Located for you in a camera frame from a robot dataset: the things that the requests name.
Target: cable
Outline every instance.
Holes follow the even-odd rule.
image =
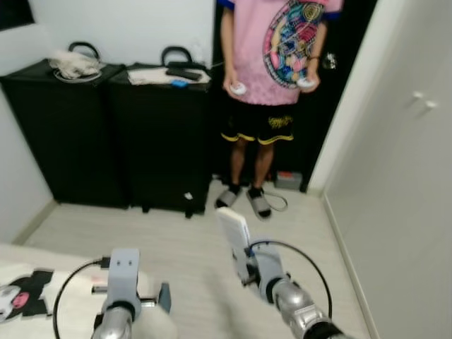
[[[270,208],[271,208],[272,210],[275,210],[275,211],[277,211],[277,212],[284,212],[285,210],[287,210],[287,209],[289,208],[289,202],[287,201],[286,198],[284,198],[284,197],[281,196],[280,194],[276,194],[276,193],[273,193],[273,192],[266,192],[266,191],[264,191],[264,192],[263,192],[263,195],[264,195],[264,196],[274,196],[274,197],[276,197],[276,198],[281,199],[282,202],[284,203],[284,206],[281,207],[281,208],[275,207],[275,206],[272,205],[271,203],[268,203],[268,205],[270,206]]]
[[[58,316],[58,306],[59,306],[59,300],[61,299],[61,296],[63,295],[64,289],[66,288],[66,286],[69,284],[69,282],[71,281],[71,279],[80,271],[91,267],[91,266],[96,266],[96,265],[102,265],[103,260],[99,259],[99,260],[94,260],[91,261],[90,263],[86,263],[85,265],[80,266],[79,268],[77,268],[74,272],[72,272],[70,274],[69,277],[67,277],[66,281],[64,282],[64,284],[61,286],[60,290],[58,291],[58,294],[56,295],[56,299],[55,299],[55,304],[54,304],[54,310],[53,310],[53,327],[54,327],[54,334],[55,334],[55,338],[56,339],[61,339],[59,336],[59,329],[58,329],[58,320],[57,320],[57,316]]]
[[[330,319],[332,319],[333,318],[333,300],[331,298],[330,287],[328,286],[328,283],[326,282],[326,279],[323,276],[323,273],[321,272],[321,270],[317,266],[317,264],[314,262],[314,260],[312,260],[312,258],[310,256],[308,256],[306,253],[304,253],[301,249],[298,249],[297,247],[292,246],[291,244],[287,244],[285,242],[279,242],[277,240],[261,240],[258,242],[253,242],[251,245],[249,245],[248,252],[250,252],[253,249],[253,247],[261,245],[261,244],[266,244],[266,245],[272,244],[272,245],[286,247],[288,249],[291,249],[291,250],[297,252],[299,255],[303,256],[308,262],[310,262],[310,264],[316,269],[317,273],[319,274],[320,279],[322,279],[323,286],[325,286],[326,296],[328,298],[328,317]]]

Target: graphic print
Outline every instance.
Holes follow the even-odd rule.
[[[326,1],[289,0],[273,19],[263,46],[267,71],[278,84],[295,89],[304,77]]]
[[[52,276],[51,271],[36,270],[30,277],[22,277],[9,285],[0,286],[0,324],[20,315],[49,316],[41,294]]]

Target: hand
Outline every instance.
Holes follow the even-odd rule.
[[[237,87],[239,85],[239,81],[237,80],[237,72],[233,67],[229,67],[225,69],[225,79],[223,81],[223,90],[229,94],[230,97],[237,97],[232,91],[232,87]]]
[[[309,61],[306,77],[308,81],[315,82],[315,85],[306,90],[302,90],[302,93],[312,93],[318,88],[318,86],[320,85],[319,73],[317,73],[318,69],[319,69],[318,59],[312,59],[311,61]]]

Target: slipper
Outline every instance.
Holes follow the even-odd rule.
[[[265,220],[271,216],[271,207],[263,195],[263,189],[249,189],[246,196],[258,218]]]
[[[237,198],[239,198],[239,195],[240,190],[236,194],[231,190],[231,188],[228,188],[218,197],[217,201],[215,202],[215,207],[216,208],[231,207],[232,205],[234,205]]]

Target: boy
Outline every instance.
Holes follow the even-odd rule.
[[[300,91],[320,84],[317,69],[326,37],[326,21],[338,16],[342,0],[218,0],[225,60],[223,88],[232,98],[222,137],[233,142],[231,184],[215,203],[230,207],[240,193],[246,145],[260,143],[255,177],[247,196],[261,218],[271,216],[262,185],[273,161],[274,142],[291,141]],[[297,81],[313,85],[300,89]],[[246,92],[234,94],[240,83]]]

